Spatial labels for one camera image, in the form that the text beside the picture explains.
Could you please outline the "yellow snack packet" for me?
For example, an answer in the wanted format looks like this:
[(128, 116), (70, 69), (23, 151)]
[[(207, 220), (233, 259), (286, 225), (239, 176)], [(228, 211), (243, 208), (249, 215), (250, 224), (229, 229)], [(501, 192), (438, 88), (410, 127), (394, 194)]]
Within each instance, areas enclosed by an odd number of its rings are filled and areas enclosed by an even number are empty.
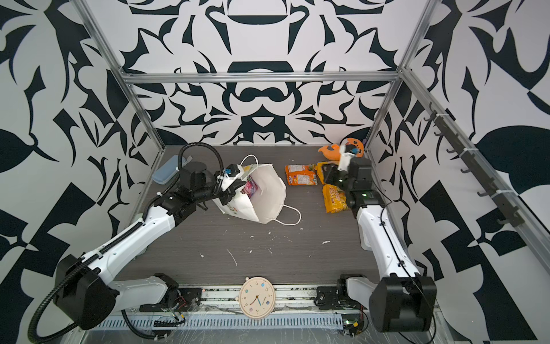
[(345, 192), (338, 187), (326, 184), (322, 188), (325, 209), (328, 214), (335, 214), (348, 210)]
[(336, 161), (325, 161), (318, 163), (316, 165), (316, 172), (323, 185), (338, 185), (339, 169)]

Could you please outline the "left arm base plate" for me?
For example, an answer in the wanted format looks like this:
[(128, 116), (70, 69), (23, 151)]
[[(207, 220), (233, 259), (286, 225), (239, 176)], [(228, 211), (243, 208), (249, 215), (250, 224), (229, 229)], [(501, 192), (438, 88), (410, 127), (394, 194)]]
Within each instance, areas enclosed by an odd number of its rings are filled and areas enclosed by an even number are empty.
[(140, 312), (188, 312), (201, 304), (202, 288), (171, 288), (156, 304), (141, 305)]

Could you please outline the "purple berries candy packet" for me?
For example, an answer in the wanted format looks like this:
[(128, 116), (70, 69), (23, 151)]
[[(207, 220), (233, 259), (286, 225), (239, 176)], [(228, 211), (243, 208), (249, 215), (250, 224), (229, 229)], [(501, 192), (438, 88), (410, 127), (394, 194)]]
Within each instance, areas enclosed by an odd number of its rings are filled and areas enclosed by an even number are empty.
[(258, 185), (253, 179), (249, 179), (243, 189), (241, 190), (242, 194), (252, 197), (259, 190)]

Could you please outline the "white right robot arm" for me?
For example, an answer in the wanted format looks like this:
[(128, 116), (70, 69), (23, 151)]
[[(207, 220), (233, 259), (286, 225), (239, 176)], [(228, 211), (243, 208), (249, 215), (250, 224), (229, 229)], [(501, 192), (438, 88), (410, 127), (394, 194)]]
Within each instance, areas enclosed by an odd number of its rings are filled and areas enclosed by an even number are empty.
[(437, 287), (421, 275), (392, 228), (387, 202), (366, 173), (336, 171), (328, 182), (345, 192), (347, 206), (357, 220), (360, 241), (371, 251), (380, 276), (345, 278), (347, 297), (364, 305), (374, 328), (381, 333), (427, 333), (432, 323)]

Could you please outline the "orange snack packet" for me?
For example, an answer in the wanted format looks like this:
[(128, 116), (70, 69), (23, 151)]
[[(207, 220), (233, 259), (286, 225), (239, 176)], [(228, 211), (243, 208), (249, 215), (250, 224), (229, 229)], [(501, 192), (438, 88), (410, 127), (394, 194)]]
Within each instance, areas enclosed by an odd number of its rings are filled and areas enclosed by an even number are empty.
[(315, 165), (291, 164), (285, 166), (286, 182), (289, 186), (316, 186), (318, 185)]

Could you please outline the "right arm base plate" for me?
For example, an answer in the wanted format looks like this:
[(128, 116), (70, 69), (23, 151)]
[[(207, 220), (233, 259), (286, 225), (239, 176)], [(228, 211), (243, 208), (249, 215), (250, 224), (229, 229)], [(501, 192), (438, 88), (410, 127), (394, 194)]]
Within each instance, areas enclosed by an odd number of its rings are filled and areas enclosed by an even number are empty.
[(320, 310), (351, 310), (358, 308), (355, 301), (345, 297), (341, 289), (335, 286), (317, 287), (314, 304)]

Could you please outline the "white green paper bag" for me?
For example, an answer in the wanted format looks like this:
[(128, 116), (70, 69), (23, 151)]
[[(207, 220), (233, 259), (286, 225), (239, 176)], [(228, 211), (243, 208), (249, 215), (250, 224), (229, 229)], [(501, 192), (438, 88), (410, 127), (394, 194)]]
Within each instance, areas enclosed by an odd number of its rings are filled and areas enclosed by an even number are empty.
[[(222, 170), (218, 181), (221, 182), (223, 191), (228, 189), (234, 181), (240, 181), (241, 187), (237, 189), (236, 196), (227, 205), (223, 206), (218, 199), (214, 199), (215, 205), (222, 213), (229, 216), (260, 224), (275, 221), (284, 226), (287, 223), (280, 221), (278, 216), (282, 209), (288, 208), (298, 215), (296, 222), (290, 223), (290, 225), (298, 225), (302, 220), (302, 213), (299, 209), (285, 204), (286, 186), (275, 168), (268, 163), (259, 163), (253, 154), (249, 154), (245, 158), (253, 158), (254, 163), (248, 166), (244, 162), (238, 164), (241, 173), (236, 178), (225, 177)], [(249, 179), (253, 179), (259, 187), (259, 190), (252, 197), (241, 193)]]

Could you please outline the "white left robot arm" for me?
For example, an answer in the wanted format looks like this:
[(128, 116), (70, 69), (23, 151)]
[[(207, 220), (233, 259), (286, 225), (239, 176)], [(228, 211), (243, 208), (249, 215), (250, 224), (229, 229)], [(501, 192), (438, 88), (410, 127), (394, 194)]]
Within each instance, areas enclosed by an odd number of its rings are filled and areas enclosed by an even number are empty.
[[(207, 143), (189, 143), (177, 156), (176, 175), (166, 190), (157, 193), (138, 220), (104, 245), (79, 258), (72, 255), (57, 266), (56, 285), (40, 303), (27, 331), (31, 343), (48, 343), (75, 328), (89, 330), (113, 312), (143, 304), (174, 300), (175, 282), (163, 274), (126, 282), (118, 274), (156, 239), (176, 228), (206, 202), (226, 205), (245, 185), (243, 168), (226, 165)], [(72, 323), (51, 335), (38, 334), (47, 306), (54, 303)]]

